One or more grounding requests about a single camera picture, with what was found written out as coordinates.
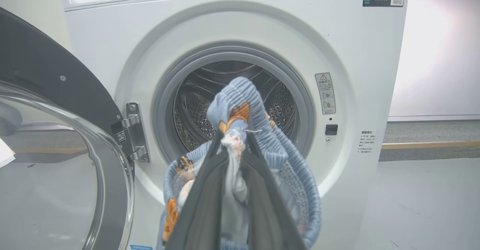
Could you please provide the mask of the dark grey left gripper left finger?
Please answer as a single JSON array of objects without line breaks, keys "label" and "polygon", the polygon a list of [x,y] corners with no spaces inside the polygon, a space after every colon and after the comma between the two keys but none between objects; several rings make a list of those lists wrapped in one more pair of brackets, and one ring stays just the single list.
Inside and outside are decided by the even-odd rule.
[{"label": "dark grey left gripper left finger", "polygon": [[166,250],[221,248],[222,201],[229,163],[228,151],[221,144],[223,137],[223,133],[218,133],[211,141]]}]

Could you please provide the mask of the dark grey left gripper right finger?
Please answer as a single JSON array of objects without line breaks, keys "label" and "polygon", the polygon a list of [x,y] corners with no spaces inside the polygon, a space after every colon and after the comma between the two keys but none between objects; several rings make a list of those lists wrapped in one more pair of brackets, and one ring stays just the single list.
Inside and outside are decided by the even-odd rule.
[{"label": "dark grey left gripper right finger", "polygon": [[242,176],[248,191],[248,248],[305,250],[306,246],[253,133],[247,134],[246,142]]}]

